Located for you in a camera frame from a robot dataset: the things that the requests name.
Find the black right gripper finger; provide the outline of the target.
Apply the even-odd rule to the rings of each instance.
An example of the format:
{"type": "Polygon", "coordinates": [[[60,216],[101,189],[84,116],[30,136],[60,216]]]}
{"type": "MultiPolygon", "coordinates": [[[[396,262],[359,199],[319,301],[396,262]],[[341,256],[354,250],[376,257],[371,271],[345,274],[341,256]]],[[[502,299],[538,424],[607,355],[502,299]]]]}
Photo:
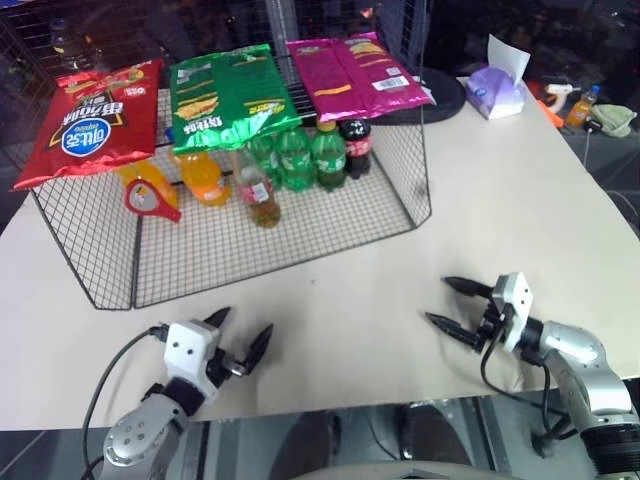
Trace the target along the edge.
{"type": "Polygon", "coordinates": [[[447,276],[447,277],[443,277],[442,281],[446,283],[449,287],[454,289],[456,292],[468,297],[475,297],[475,296],[479,296],[481,298],[492,297],[493,288],[491,286],[487,286],[475,280],[471,280],[471,279],[463,278],[459,276],[447,276]]]}
{"type": "Polygon", "coordinates": [[[434,313],[425,313],[426,318],[444,334],[461,342],[462,344],[477,349],[479,345],[479,336],[476,332],[463,328],[458,322],[434,313]]]}

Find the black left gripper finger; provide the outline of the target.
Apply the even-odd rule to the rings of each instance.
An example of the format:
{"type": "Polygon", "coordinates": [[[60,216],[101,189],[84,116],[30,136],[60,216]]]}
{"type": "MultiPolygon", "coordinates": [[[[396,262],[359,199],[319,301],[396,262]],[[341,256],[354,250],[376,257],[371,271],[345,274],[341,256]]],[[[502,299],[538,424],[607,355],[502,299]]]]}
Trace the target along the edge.
{"type": "Polygon", "coordinates": [[[230,311],[231,308],[229,306],[220,308],[204,319],[203,322],[211,328],[219,329],[226,320],[230,311]]]}
{"type": "Polygon", "coordinates": [[[255,367],[264,357],[273,334],[273,329],[274,325],[269,324],[260,331],[260,333],[250,344],[247,355],[244,359],[244,367],[246,373],[252,373],[255,367]]]}

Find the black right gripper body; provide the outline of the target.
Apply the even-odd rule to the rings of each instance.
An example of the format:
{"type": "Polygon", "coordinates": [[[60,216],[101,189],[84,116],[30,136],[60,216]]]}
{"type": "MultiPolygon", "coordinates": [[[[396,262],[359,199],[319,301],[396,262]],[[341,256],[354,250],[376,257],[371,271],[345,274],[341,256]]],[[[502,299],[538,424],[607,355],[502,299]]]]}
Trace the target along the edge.
{"type": "Polygon", "coordinates": [[[506,326],[497,306],[493,301],[490,301],[476,330],[476,340],[473,346],[474,351],[481,353],[485,345],[495,338],[498,339],[499,343],[505,341],[506,326]]]}

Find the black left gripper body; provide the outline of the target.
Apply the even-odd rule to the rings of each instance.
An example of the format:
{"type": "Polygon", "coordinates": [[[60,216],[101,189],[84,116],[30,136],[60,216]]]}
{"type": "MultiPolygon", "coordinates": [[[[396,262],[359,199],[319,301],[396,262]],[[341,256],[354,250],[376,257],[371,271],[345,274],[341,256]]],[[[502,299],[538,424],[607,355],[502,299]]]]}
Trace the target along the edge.
{"type": "Polygon", "coordinates": [[[247,367],[233,355],[217,347],[213,357],[207,362],[205,373],[211,383],[216,388],[220,388],[226,381],[230,380],[232,376],[245,376],[247,374],[247,367]]]}

